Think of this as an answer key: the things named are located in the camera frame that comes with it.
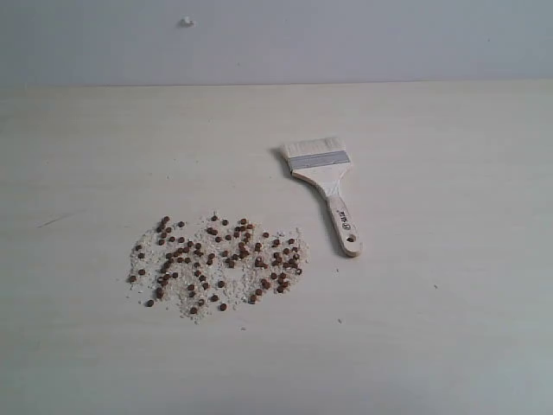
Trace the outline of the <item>wooden paint brush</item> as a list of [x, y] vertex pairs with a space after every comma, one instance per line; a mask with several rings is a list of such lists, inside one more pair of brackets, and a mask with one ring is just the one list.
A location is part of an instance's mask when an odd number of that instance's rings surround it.
[[270, 148], [285, 175], [301, 183], [316, 198], [332, 248], [343, 258], [357, 258], [363, 250], [356, 222], [341, 192], [341, 182], [353, 162], [338, 137], [287, 142]]

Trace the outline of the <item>pile of beans and grit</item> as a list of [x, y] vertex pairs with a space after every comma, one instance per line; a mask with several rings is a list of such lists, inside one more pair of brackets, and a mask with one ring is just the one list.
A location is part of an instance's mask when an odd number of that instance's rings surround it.
[[175, 308], [193, 322], [290, 291], [308, 263], [300, 229], [272, 232], [213, 212], [195, 223], [165, 215], [130, 250], [125, 282], [146, 308]]

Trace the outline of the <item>white wall plug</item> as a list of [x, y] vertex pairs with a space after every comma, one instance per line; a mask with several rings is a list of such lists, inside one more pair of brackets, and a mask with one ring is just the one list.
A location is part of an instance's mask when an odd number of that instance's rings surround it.
[[188, 16], [184, 16], [179, 21], [179, 25], [183, 28], [189, 28], [189, 27], [193, 27], [195, 25], [195, 21], [193, 19], [191, 19], [190, 17], [188, 17]]

